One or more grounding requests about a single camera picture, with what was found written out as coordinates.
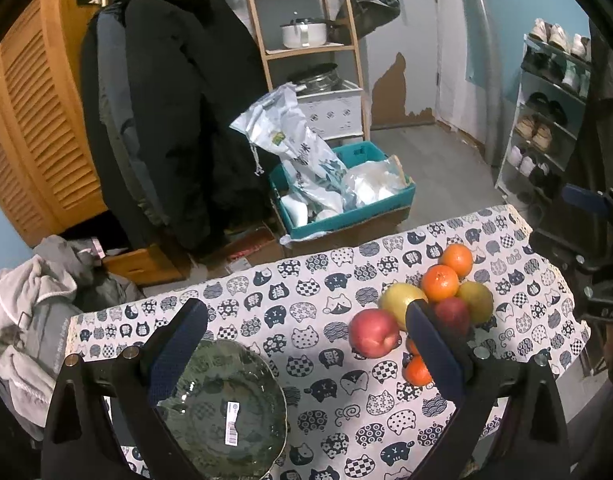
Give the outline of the teal storage box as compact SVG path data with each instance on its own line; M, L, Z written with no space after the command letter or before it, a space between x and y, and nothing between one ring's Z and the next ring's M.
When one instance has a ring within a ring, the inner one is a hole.
M351 169L363 162L369 162L369 160L380 162L380 160L389 158L377 145L368 141L339 146L333 151L337 154L338 159L345 163L347 169ZM335 212L329 214L329 212L323 209L315 212L311 206L308 206L307 222L302 226L302 224L297 224L293 221L291 208L284 200L284 197L289 194L289 180L285 169L282 166L277 166L272 171L270 179L279 218L284 222L284 227L291 240L312 240L312 238L317 236L340 231L391 210L409 209L416 192L416 184L413 182L412 185L395 196L379 200L379 202L365 207L346 209L340 212L340 214Z

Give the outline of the cat pattern tablecloth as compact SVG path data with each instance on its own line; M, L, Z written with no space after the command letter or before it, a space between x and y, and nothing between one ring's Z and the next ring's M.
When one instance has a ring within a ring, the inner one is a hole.
M561 273L535 254L530 226L507 205L419 226L354 248L280 260L204 284L72 318L67 349L110 359L141 344L189 299L208 308L210 339L230 339L267 361L288 403L286 452L275 479L404 479L454 413L433 386L402 374L405 347L367 360L349 345L353 316L395 282L418 284L451 244L472 254L469 278L493 311L470 342L500 359L535 354L561 374L591 331L576 321Z

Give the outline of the large orange with stem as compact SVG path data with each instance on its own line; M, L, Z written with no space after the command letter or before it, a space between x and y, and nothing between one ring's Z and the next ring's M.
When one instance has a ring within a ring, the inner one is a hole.
M423 274L420 287L431 304L454 297L459 289L458 274L450 266L436 264Z

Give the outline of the light red apple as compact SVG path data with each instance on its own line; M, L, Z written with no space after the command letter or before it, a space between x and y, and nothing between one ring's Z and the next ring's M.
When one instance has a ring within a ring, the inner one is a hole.
M382 358L398 341L399 324L390 312L367 309L355 314L349 322L349 344L364 358Z

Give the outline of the white cooking pot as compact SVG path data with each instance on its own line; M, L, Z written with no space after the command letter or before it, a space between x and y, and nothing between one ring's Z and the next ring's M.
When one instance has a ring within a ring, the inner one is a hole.
M280 29L286 49L319 48L330 44L330 22L322 18L293 18Z

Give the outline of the small mandarin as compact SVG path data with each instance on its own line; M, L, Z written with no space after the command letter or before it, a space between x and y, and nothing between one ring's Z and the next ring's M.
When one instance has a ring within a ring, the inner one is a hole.
M403 377L410 385L425 387L433 382L425 361L421 356L413 356L404 368Z

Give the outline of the clear plastic bag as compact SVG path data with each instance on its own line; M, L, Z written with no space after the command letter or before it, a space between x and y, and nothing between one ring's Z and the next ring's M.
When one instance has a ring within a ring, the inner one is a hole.
M399 157L363 162L346 171L342 179L345 208L365 207L402 192L413 184Z

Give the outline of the wooden drawer box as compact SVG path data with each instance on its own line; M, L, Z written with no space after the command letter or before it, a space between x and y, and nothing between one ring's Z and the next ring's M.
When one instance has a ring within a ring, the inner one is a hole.
M170 255L159 245L107 256L102 265L112 274L127 278L138 286L154 286L189 278L190 262L187 257Z

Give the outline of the black hanging coat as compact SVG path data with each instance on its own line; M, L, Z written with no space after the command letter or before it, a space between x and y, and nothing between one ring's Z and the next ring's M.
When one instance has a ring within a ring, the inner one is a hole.
M233 128L266 90L258 46L225 0L114 0L94 15L81 48L87 142L134 247L202 259L271 215L278 158Z

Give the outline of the dark red apple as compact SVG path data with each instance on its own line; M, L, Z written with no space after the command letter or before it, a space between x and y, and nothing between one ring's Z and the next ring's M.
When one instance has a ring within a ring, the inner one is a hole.
M458 297L443 299L434 305L433 310L435 316L456 334L464 337L468 335L471 319L468 304L463 299Z

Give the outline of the green glass plate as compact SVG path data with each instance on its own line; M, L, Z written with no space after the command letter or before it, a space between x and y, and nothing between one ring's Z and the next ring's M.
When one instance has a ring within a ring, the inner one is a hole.
M271 367L231 340L203 340L157 411L208 479L262 479L285 451L287 400Z

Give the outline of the shoe rack with shoes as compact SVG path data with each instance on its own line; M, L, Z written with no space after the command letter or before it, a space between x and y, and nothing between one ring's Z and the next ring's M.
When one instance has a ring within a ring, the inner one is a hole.
M537 18L523 36L519 86L496 187L518 208L550 203L579 140L591 42Z

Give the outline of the white printed rice bag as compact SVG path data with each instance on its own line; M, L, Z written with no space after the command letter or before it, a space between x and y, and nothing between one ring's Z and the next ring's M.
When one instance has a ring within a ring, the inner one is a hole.
M251 151L277 156L289 180L289 190L315 212L345 211L342 179L347 167L300 110L295 84L283 84L251 104L230 124L243 134Z

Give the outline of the wooden shelf rack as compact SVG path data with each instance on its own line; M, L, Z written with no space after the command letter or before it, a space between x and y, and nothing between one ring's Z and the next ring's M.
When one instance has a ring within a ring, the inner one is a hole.
M368 141L368 104L352 0L246 0L271 90L294 73L335 64L340 82L300 96L309 124L331 143Z

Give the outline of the wooden louvered door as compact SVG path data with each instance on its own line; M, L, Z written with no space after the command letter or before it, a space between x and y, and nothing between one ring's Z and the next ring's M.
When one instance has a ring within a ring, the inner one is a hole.
M32 0L0 42L0 209L30 247L107 209L80 90L97 9Z

